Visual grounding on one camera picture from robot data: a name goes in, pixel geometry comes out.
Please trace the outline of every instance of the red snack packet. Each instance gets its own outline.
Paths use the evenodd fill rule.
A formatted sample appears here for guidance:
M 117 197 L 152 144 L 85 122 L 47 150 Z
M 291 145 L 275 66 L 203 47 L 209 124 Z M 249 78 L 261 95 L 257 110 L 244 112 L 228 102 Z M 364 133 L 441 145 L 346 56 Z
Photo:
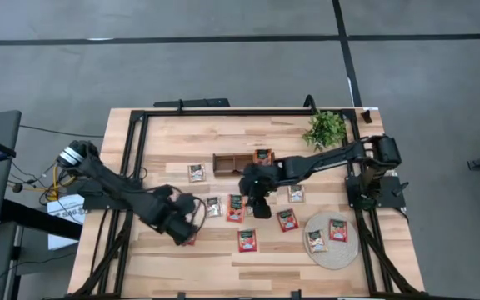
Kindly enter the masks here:
M 329 221 L 329 239 L 333 241 L 348 241 L 348 222 L 342 220 Z
M 242 230 L 238 232 L 238 251 L 257 251 L 257 232 L 255 229 Z
M 281 225 L 281 230 L 284 233 L 289 230 L 299 228 L 298 220 L 296 219 L 296 215 L 293 213 L 293 210 L 291 208 L 282 212 L 278 212 L 277 220 L 279 221 L 279 225 Z
M 196 245 L 196 236 L 197 236 L 197 234 L 192 235 L 192 237 L 190 237 L 190 239 L 187 240 L 187 241 L 183 244 L 183 246 L 187 246 L 187 245 L 195 246 L 195 245 Z
M 229 195 L 229 203 L 227 205 L 227 221 L 242 223 L 244 215 L 244 205 L 242 196 Z
M 271 166 L 273 163 L 272 157 L 272 149 L 258 149 L 253 154 L 253 163 Z

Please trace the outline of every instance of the yellow cable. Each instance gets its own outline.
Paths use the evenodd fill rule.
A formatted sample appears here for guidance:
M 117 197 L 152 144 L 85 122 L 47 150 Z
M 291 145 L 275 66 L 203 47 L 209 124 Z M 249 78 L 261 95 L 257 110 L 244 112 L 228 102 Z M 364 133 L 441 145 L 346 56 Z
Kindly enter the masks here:
M 55 192 L 55 198 L 58 200 L 57 194 L 57 162 L 55 162 L 55 167 L 53 168 L 53 190 Z
M 59 188 L 65 188 L 68 184 L 73 183 L 75 181 L 75 177 L 71 176 L 66 182 L 60 182 L 60 186 L 57 186 L 57 170 L 58 170 L 58 165 L 57 165 L 57 162 L 55 161 L 55 167 L 53 168 L 53 187 L 51 187 L 51 188 L 23 187 L 22 189 L 26 190 L 26 191 L 32 191 L 32 192 L 43 192 L 43 193 L 47 192 L 46 199 L 49 202 L 58 201 L 58 199 L 59 199 L 58 189 Z M 11 188 L 14 187 L 10 183 L 8 183 L 7 185 Z

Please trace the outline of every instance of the small wooden tray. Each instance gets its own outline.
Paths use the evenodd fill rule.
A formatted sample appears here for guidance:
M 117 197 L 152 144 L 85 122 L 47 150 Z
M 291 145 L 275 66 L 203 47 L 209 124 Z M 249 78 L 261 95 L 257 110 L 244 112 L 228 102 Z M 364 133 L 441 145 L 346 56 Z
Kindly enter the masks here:
M 253 153 L 232 153 L 212 155 L 212 170 L 215 177 L 242 176 L 243 169 L 253 163 Z

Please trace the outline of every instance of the tea bag packet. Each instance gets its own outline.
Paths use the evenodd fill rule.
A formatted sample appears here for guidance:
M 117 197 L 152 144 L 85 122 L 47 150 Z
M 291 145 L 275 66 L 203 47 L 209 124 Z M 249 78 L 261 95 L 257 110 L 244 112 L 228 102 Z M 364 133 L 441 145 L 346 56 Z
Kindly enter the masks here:
M 218 197 L 207 198 L 207 218 L 214 218 L 223 215 L 222 202 Z
M 243 204 L 244 212 L 246 213 L 246 217 L 253 217 L 253 207 L 248 206 L 248 199 L 245 197 L 245 202 Z
M 188 166 L 188 181 L 190 183 L 205 181 L 205 166 L 202 164 Z
M 305 203 L 305 189 L 301 184 L 288 187 L 288 201 L 290 203 Z
M 305 235 L 307 235 L 308 249 L 310 250 L 310 253 L 320 253 L 327 251 L 327 245 L 323 240 L 322 230 L 305 232 Z

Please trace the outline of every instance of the white paper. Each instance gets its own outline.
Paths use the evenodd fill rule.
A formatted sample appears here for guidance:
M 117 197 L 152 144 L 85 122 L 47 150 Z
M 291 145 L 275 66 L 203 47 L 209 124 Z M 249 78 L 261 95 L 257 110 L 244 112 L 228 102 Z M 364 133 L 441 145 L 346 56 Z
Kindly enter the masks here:
M 86 213 L 83 210 L 84 197 L 80 195 L 68 195 L 58 201 L 47 203 L 47 213 L 74 223 L 84 223 Z M 54 234 L 47 235 L 47 248 L 49 250 L 60 249 L 78 241 L 71 238 L 59 237 Z

